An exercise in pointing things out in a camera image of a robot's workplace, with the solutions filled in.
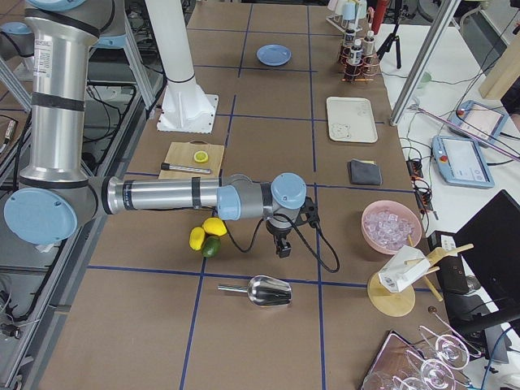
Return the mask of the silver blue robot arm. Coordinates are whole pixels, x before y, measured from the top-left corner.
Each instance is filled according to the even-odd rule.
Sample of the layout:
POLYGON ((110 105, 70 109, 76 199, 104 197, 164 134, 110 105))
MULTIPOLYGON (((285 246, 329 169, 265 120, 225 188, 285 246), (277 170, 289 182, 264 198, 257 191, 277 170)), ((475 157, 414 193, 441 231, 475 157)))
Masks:
POLYGON ((306 201, 299 175, 283 173, 256 184, 244 175, 136 181, 82 171, 89 50, 102 38, 125 39, 123 2, 29 1, 25 20, 35 37, 32 141, 20 187, 4 206, 13 233, 50 245, 100 215, 213 208, 223 220, 264 219, 278 256, 289 255, 287 236, 306 201))

